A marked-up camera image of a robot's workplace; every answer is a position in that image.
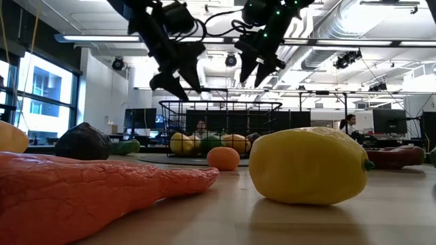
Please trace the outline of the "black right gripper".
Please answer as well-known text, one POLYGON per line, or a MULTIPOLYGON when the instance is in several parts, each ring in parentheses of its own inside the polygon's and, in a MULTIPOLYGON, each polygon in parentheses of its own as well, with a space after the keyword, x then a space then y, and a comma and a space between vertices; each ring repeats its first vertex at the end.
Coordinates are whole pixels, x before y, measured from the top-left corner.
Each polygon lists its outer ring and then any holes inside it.
POLYGON ((285 62, 279 60, 276 51, 294 18, 301 19, 300 11, 315 0, 247 0, 242 10, 243 22, 257 31, 245 31, 235 43, 241 51, 240 83, 244 83, 255 67, 258 70, 254 87, 277 68, 284 69, 285 62))

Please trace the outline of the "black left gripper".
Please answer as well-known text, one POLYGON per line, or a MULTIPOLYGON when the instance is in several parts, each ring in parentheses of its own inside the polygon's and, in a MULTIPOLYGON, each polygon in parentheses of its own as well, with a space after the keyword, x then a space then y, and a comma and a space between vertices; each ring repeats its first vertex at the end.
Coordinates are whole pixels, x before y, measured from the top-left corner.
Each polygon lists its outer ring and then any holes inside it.
POLYGON ((178 69, 182 78, 197 93, 201 92, 198 77, 198 57, 206 50, 202 42, 176 43, 164 29, 163 3, 160 0, 129 0, 131 16, 128 33, 137 33, 159 65, 159 74, 149 82, 155 91, 162 88, 182 101, 187 101, 180 78, 172 74, 178 69))

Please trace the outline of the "yellow bell pepper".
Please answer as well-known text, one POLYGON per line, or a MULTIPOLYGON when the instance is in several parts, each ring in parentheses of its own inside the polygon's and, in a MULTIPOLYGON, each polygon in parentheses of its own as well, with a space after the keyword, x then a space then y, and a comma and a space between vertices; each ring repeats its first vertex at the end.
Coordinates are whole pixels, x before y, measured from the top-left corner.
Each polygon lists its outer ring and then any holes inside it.
POLYGON ((193 140, 182 133, 175 133, 170 138, 170 149, 178 156, 191 155, 194 148, 195 145, 193 140))

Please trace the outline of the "green lime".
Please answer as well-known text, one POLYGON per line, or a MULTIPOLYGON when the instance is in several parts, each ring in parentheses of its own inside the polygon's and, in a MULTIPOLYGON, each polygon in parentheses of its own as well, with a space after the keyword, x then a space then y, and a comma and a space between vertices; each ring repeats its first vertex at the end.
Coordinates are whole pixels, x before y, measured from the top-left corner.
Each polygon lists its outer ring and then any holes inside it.
POLYGON ((221 146, 221 138, 218 135, 207 135, 200 140, 200 153, 208 152, 216 147, 221 146))

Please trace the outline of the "green cucumber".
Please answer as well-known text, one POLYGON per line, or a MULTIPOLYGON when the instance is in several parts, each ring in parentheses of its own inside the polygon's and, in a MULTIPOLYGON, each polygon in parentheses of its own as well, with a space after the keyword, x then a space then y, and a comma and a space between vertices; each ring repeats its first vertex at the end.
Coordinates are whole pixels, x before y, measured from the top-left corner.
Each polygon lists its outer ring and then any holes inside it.
POLYGON ((140 142, 136 139, 112 142, 110 154, 127 155, 140 151, 140 142))

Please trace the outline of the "orange fruit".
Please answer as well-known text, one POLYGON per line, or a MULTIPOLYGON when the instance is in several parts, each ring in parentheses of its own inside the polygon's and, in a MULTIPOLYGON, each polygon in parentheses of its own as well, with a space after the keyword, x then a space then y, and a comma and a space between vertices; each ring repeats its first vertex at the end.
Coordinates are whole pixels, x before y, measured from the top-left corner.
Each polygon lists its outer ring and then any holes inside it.
POLYGON ((238 167, 240 155, 233 148, 220 146, 210 150, 206 160, 210 167, 215 167, 219 171, 232 171, 238 167))

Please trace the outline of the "orange carrot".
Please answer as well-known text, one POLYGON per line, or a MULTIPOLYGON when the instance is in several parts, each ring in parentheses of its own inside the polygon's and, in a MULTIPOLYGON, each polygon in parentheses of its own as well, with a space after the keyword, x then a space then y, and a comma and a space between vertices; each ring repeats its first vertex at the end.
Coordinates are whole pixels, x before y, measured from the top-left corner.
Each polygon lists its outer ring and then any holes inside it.
POLYGON ((0 152, 0 245, 65 245, 160 199, 203 193, 219 170, 0 152))

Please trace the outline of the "yellow orange mango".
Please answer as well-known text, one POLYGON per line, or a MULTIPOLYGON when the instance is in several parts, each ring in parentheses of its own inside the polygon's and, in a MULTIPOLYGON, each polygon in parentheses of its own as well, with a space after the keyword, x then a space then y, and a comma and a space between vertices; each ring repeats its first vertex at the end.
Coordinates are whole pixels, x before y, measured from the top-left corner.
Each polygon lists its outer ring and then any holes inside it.
POLYGON ((23 153, 28 145, 29 138, 23 131, 0 120, 0 152, 23 153))

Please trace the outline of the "person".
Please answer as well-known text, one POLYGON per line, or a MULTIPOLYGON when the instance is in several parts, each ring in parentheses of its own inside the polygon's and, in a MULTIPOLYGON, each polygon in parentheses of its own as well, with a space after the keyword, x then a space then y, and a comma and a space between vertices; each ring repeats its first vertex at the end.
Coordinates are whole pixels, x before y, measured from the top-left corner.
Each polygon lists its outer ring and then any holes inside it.
POLYGON ((356 116, 354 114, 348 114, 345 119, 342 119, 339 124, 339 129, 348 134, 351 135, 354 131, 354 125, 356 124, 356 116))
POLYGON ((204 120, 199 120, 196 125, 196 130, 194 135, 198 138, 203 138, 203 135, 207 132, 206 122, 204 120))

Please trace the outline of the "black computer monitor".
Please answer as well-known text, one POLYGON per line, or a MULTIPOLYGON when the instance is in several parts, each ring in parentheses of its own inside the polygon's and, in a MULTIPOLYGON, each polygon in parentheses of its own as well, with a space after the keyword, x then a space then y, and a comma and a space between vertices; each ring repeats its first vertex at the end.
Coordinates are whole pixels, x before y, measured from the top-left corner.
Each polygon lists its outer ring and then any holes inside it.
POLYGON ((431 148, 436 146, 436 112, 423 112, 423 138, 429 140, 431 148))
POLYGON ((124 118, 125 128, 154 129, 156 127, 156 108, 126 109, 124 118))
POLYGON ((373 129, 375 134, 406 134, 407 120, 404 110, 374 109, 373 129))

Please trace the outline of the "long white light bar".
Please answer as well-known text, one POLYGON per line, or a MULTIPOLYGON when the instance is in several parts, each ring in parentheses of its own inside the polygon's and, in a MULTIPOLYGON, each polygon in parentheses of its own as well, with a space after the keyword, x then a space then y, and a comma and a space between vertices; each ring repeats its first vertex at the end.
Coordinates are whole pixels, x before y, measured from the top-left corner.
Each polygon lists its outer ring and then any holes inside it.
MULTIPOLYGON (((54 38, 60 43, 139 43, 136 35, 64 35, 56 34, 54 38)), ((327 47, 360 47, 360 48, 436 48, 436 40, 423 39, 314 39, 285 38, 283 46, 327 46, 327 47)))

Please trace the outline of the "round grey woven mat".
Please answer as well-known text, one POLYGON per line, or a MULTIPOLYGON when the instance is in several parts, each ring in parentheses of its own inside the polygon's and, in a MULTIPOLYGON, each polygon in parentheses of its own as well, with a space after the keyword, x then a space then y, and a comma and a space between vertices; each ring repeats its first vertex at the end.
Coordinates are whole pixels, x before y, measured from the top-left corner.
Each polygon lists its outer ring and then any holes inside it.
POLYGON ((207 160, 203 158, 168 157, 166 154, 145 154, 137 159, 143 162, 166 165, 208 166, 207 160))

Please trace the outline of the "large glass window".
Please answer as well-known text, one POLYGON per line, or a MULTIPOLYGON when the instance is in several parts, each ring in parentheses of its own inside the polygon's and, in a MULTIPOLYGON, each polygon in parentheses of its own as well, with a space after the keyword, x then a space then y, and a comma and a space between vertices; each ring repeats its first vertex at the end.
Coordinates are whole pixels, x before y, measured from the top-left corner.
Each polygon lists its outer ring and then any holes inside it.
POLYGON ((78 76, 30 52, 11 61, 0 58, 0 120, 34 146, 55 145, 76 123, 78 76))

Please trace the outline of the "black background station frame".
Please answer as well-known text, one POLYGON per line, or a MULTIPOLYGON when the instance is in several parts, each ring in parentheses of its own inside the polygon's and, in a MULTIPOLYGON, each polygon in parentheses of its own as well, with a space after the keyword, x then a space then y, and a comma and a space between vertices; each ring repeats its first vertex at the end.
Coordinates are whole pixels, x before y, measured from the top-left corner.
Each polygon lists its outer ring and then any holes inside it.
POLYGON ((269 89, 257 89, 257 88, 201 88, 197 94, 201 93, 225 93, 227 96, 229 94, 248 94, 248 95, 265 95, 268 93, 277 94, 278 97, 302 97, 304 95, 312 96, 317 95, 320 97, 391 97, 396 99, 397 97, 405 96, 424 96, 429 97, 436 96, 436 92, 405 92, 405 91, 315 91, 315 90, 269 90, 269 89))

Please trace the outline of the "silver air duct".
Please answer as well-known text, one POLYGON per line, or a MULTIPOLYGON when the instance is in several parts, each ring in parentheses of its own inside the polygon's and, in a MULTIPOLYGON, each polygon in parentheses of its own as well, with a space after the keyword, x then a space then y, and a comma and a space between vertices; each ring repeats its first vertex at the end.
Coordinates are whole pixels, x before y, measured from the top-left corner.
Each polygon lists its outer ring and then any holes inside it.
MULTIPOLYGON (((377 25, 368 17, 369 6, 360 5, 362 0, 342 0, 325 21, 314 30, 316 39, 351 39, 362 37, 377 25)), ((307 53, 301 62, 303 69, 314 70, 337 53, 337 50, 315 50, 307 53)))

